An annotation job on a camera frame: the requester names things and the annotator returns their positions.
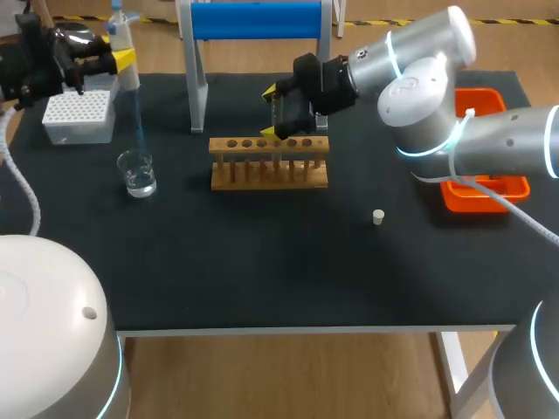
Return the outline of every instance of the black table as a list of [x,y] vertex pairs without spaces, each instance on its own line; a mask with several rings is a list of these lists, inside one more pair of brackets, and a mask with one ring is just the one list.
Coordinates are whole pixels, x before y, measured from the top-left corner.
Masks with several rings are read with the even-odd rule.
[[[42,205],[39,235],[93,268],[118,330],[478,329],[515,324],[552,288],[556,249],[512,216],[449,213],[438,186],[417,183],[397,159],[375,104],[329,119],[328,189],[211,192],[208,138],[268,127],[260,94],[278,77],[211,75],[196,136],[184,76],[143,75],[158,182],[144,201],[127,198],[115,165],[135,144],[128,98],[115,102],[107,145],[54,147],[40,123],[45,104],[26,111],[12,150]],[[529,105],[511,72],[463,72],[459,86]],[[0,169],[0,223],[26,233],[29,204]],[[559,184],[529,180],[522,208],[558,231]],[[379,227],[375,209],[386,213]]]

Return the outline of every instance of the wooden test tube rack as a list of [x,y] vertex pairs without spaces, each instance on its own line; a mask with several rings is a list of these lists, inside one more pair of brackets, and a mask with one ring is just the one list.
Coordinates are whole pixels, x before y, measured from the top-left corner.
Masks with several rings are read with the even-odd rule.
[[[327,188],[324,156],[329,151],[326,136],[290,137],[283,141],[263,137],[210,138],[210,154],[216,159],[211,189]],[[243,155],[252,159],[261,155],[262,158],[248,160]],[[292,160],[293,155],[308,158]]]

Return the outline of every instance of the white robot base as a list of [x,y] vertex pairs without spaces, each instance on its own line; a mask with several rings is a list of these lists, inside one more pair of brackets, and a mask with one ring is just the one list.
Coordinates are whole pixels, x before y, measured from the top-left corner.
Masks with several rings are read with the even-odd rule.
[[0,419],[126,419],[128,371],[99,280],[78,255],[0,237]]

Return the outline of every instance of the small glass cup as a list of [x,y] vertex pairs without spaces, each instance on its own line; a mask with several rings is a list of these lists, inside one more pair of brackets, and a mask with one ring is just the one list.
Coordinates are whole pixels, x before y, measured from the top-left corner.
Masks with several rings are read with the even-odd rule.
[[119,156],[116,165],[124,176],[130,196],[145,198],[157,190],[152,158],[148,151],[125,151]]

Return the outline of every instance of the blue roller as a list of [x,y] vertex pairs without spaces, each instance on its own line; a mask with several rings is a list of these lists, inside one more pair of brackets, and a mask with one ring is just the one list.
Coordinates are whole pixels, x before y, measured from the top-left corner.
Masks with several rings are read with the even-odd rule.
[[321,3],[193,3],[194,39],[321,37]]

